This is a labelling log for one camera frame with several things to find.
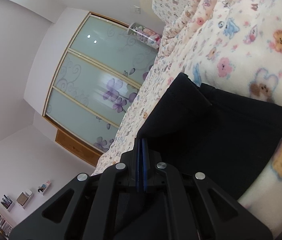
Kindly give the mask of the black pants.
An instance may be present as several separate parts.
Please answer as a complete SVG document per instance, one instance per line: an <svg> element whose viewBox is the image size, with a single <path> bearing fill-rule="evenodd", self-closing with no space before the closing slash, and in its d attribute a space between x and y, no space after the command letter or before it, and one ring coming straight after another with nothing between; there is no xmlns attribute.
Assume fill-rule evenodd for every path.
<svg viewBox="0 0 282 240"><path fill-rule="evenodd" d="M205 173L240 198L282 139L282 106L195 85L186 74L172 81L138 131L135 150L188 176Z"/></svg>

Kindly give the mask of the brown wooden door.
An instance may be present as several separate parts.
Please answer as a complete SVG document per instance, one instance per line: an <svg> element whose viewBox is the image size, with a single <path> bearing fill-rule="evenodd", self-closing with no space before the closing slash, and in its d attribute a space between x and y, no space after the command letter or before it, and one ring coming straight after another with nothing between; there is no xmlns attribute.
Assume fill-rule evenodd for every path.
<svg viewBox="0 0 282 240"><path fill-rule="evenodd" d="M93 167L97 166L100 154L76 141L60 129L57 130L55 142L86 163L89 163Z"/></svg>

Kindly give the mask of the glass sliding door wardrobe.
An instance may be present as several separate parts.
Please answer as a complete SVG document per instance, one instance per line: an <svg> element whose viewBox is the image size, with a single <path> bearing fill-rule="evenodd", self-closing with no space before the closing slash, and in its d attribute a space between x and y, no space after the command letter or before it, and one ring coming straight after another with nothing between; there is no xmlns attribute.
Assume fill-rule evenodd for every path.
<svg viewBox="0 0 282 240"><path fill-rule="evenodd" d="M89 13L62 55L44 106L47 119L99 154L109 150L158 52L127 35L130 25Z"/></svg>

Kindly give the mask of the floral printed bed sheet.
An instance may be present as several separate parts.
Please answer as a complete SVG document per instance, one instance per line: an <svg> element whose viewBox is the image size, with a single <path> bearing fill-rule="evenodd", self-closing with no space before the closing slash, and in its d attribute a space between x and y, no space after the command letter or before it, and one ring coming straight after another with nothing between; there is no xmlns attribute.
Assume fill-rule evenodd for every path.
<svg viewBox="0 0 282 240"><path fill-rule="evenodd" d="M163 44L160 46L154 65L136 99L124 115L110 149L98 160L93 176L118 163L121 155L133 148L138 130L176 76L185 72L190 62L189 50L201 29L186 27L178 33L172 33L171 30L164 31Z"/></svg>

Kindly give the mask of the clear tube of plush toys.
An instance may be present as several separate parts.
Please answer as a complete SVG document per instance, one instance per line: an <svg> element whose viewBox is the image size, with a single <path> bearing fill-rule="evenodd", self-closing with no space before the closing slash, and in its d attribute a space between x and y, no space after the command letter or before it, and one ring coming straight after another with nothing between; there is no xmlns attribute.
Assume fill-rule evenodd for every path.
<svg viewBox="0 0 282 240"><path fill-rule="evenodd" d="M141 24L133 23L127 29L127 35L134 36L140 42L154 48L159 49L161 36L155 31L144 27Z"/></svg>

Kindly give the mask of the fleece cartoon animal blanket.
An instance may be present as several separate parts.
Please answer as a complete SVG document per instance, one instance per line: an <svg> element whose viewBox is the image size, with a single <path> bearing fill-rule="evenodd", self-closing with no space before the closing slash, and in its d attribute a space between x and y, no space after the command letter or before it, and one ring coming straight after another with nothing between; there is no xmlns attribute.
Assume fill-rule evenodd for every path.
<svg viewBox="0 0 282 240"><path fill-rule="evenodd" d="M202 28L185 70L195 84L282 106L282 0L200 0L195 18L164 30ZM282 139L241 203L282 233Z"/></svg>

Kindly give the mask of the white wall shelf with items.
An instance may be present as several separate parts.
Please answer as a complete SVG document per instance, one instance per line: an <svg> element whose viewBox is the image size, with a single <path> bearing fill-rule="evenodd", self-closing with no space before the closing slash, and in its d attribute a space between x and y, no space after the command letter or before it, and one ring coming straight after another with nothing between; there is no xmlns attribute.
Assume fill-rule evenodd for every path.
<svg viewBox="0 0 282 240"><path fill-rule="evenodd" d="M41 195L44 195L45 192L50 188L51 181L46 181L38 187L36 192ZM17 197L16 200L12 200L9 196L3 195L1 206L6 212L10 212L15 205L19 205L21 208L25 209L30 203L31 199L34 196L34 191L27 189ZM9 239L10 233L14 228L14 223L11 222L11 219L7 217L5 212L0 210L0 234L5 238Z"/></svg>

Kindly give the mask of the white wall switch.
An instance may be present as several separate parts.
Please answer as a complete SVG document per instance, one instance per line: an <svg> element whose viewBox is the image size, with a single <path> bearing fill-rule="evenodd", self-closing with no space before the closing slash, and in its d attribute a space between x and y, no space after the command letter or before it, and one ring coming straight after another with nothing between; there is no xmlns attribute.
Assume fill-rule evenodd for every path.
<svg viewBox="0 0 282 240"><path fill-rule="evenodd" d="M138 7L138 6L136 6L136 5L134 5L134 6L133 6L133 11L134 11L136 14L140 14L140 13L141 13L141 8Z"/></svg>

